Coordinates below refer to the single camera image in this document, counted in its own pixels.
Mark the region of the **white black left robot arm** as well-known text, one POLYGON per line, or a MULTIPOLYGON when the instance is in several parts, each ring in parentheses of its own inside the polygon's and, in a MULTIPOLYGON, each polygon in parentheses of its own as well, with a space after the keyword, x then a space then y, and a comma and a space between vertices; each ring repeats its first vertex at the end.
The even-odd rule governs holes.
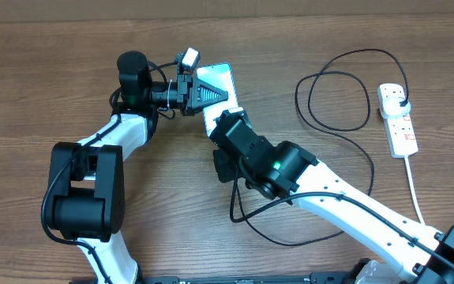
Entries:
POLYGON ((171 63, 176 79, 152 79, 162 68, 140 51, 117 60, 120 86, 109 98, 110 121, 76 143, 59 142, 51 152, 47 191, 41 205, 44 233, 54 242, 78 247, 96 274, 95 283, 142 283, 121 227, 125 214, 124 161, 145 145, 166 111, 204 115, 206 131, 220 107, 233 99, 229 80, 200 79, 198 51, 190 48, 171 63))

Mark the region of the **blue Galaxy smartphone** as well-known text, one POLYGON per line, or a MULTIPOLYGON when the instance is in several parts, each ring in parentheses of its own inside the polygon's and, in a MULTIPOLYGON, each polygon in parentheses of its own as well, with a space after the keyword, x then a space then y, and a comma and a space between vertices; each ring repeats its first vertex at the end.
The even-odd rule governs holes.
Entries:
POLYGON ((204 107, 202 113, 206 134, 210 136, 216 127, 216 119, 225 110, 235 113, 244 109, 238 105, 235 81, 229 63, 202 66, 197 69, 196 74, 197 79, 208 85, 204 95, 208 105, 204 107))

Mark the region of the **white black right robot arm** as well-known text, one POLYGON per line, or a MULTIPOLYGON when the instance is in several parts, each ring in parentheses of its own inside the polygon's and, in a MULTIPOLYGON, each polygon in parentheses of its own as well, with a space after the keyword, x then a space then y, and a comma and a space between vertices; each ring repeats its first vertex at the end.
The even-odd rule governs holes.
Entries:
POLYGON ((225 110, 206 125, 218 147, 214 161, 223 183, 244 178, 269 204, 281 203, 328 220, 383 259, 391 278, 407 283, 454 283, 454 226, 447 233, 412 221, 359 191, 324 162, 290 141, 272 145, 257 135, 244 110, 225 110))

